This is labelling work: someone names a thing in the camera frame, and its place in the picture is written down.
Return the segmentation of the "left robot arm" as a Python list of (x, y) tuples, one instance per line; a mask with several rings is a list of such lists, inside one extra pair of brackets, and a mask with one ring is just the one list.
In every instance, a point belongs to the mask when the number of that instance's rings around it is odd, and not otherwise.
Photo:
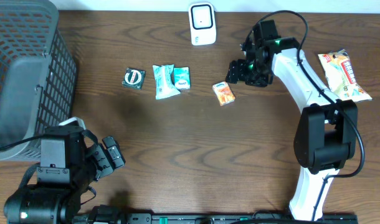
[(99, 141), (77, 117), (46, 128), (40, 149), (40, 162), (6, 200), (8, 223), (72, 223), (82, 194), (94, 190), (90, 184), (126, 163), (113, 136)]

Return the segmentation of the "green tissue pack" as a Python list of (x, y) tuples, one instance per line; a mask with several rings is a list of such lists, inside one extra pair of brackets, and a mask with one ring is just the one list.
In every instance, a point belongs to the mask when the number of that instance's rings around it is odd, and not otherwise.
[(188, 90), (191, 87), (189, 68), (174, 68), (174, 85), (178, 90)]

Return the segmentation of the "white blue snack bag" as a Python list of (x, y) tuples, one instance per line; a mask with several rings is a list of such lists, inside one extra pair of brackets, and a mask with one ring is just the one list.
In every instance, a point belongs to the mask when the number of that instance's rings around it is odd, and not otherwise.
[(345, 49), (318, 54), (330, 90), (343, 101), (371, 101), (371, 96), (357, 83), (350, 57)]

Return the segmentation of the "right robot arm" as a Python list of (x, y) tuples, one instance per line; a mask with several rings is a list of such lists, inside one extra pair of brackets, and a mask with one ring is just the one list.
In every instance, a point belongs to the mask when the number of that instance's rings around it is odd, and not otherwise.
[(277, 77), (300, 110), (293, 148), (301, 169), (289, 210), (296, 220), (318, 221), (333, 179), (354, 156), (356, 103), (333, 93), (296, 38), (281, 37), (273, 20), (256, 23), (241, 49), (245, 57), (231, 61), (226, 82), (266, 87)]

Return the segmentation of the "light green wipes pack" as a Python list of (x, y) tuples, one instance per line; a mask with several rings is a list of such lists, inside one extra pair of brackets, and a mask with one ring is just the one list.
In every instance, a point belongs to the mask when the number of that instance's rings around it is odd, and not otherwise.
[(175, 95), (180, 91), (174, 86), (171, 75), (174, 70), (172, 65), (153, 65), (154, 79), (156, 82), (156, 99), (161, 100)]

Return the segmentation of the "orange tissue pack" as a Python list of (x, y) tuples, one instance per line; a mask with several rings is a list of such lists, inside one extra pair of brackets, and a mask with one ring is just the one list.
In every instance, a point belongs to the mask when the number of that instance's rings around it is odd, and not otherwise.
[(227, 82), (216, 83), (212, 86), (212, 89), (216, 94), (219, 104), (221, 106), (235, 101), (235, 96)]

